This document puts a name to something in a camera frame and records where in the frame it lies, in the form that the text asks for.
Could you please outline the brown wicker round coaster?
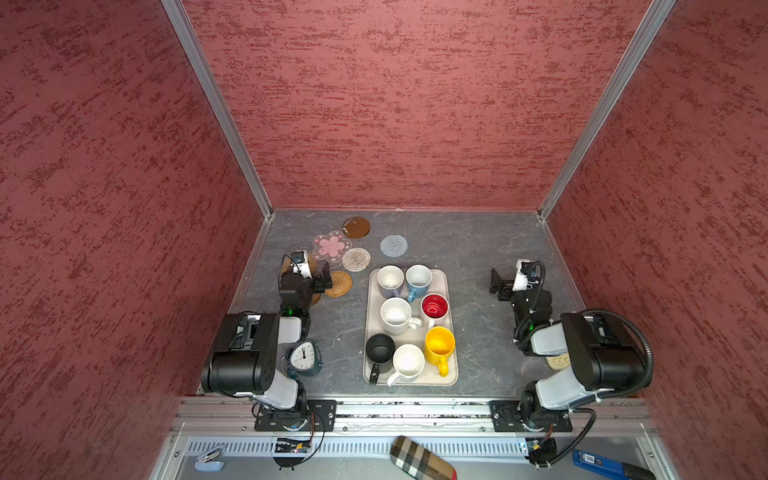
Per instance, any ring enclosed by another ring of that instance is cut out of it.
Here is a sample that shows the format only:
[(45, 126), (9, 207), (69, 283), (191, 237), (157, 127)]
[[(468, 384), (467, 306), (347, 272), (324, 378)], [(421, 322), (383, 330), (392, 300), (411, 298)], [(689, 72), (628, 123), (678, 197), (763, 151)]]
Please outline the brown wicker round coaster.
[(331, 273), (332, 287), (325, 290), (325, 295), (330, 298), (339, 298), (346, 295), (353, 286), (353, 279), (345, 271), (333, 271)]

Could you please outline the brown glossy round coaster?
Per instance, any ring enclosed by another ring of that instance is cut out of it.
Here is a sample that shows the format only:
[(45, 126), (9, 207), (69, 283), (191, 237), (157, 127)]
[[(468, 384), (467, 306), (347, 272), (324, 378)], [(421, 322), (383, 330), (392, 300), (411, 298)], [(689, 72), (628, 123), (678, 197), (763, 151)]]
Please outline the brown glossy round coaster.
[(362, 216), (350, 217), (342, 225), (342, 232), (350, 239), (364, 238), (370, 233), (370, 230), (370, 222)]

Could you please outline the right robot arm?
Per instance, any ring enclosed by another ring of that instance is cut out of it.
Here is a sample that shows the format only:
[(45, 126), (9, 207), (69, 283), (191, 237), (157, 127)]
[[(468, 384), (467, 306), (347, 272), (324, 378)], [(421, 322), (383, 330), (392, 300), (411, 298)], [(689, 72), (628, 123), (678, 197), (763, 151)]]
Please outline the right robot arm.
[(518, 401), (491, 405), (495, 418), (528, 431), (555, 425), (564, 412), (592, 402), (629, 396), (651, 381), (654, 356), (647, 338), (626, 317), (604, 309), (566, 312), (552, 318), (552, 295), (544, 288), (541, 261), (523, 260), (515, 278), (491, 270), (489, 292), (510, 303), (513, 344), (526, 356), (557, 357), (569, 364), (548, 378), (533, 381)]

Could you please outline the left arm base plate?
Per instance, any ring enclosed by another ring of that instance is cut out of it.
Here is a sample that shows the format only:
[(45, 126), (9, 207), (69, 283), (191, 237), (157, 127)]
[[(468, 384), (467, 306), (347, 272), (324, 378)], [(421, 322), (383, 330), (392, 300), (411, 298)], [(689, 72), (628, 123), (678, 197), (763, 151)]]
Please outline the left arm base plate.
[(289, 410), (260, 406), (255, 413), (254, 430), (274, 433), (323, 433), (334, 429), (336, 400), (309, 399)]

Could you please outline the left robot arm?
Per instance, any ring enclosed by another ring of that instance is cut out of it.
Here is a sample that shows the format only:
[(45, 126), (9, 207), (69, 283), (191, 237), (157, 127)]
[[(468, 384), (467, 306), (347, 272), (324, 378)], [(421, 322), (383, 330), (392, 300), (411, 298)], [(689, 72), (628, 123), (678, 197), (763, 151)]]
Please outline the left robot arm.
[(322, 368), (319, 347), (307, 338), (309, 308), (332, 286), (327, 263), (310, 277), (294, 264), (279, 280), (279, 312), (226, 315), (201, 374), (203, 391), (250, 398), (280, 419), (307, 419), (306, 391), (298, 377), (315, 376)]

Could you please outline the pink flower coaster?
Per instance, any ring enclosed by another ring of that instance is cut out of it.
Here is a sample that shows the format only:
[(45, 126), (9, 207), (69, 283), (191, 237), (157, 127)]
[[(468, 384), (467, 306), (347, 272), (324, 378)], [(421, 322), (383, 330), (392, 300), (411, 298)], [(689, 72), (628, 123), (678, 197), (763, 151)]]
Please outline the pink flower coaster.
[(341, 231), (336, 230), (316, 236), (312, 245), (311, 255), (315, 260), (338, 264), (342, 261), (345, 253), (352, 248), (352, 241)]

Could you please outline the grey round coaster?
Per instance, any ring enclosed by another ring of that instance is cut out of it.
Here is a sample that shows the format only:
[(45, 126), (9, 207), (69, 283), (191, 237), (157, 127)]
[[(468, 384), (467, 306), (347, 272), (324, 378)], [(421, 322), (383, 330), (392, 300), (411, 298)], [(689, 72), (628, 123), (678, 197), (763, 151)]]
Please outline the grey round coaster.
[(380, 242), (380, 250), (387, 257), (400, 257), (408, 250), (407, 239), (402, 235), (388, 235)]

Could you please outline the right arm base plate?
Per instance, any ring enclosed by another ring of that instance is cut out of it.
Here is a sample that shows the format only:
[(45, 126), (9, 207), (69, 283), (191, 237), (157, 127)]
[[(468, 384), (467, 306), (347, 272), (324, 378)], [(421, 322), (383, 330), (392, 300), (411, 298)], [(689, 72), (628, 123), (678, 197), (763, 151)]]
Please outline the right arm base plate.
[(488, 403), (490, 418), (497, 433), (570, 433), (569, 414), (548, 410), (535, 402), (520, 406), (519, 400), (492, 400)]

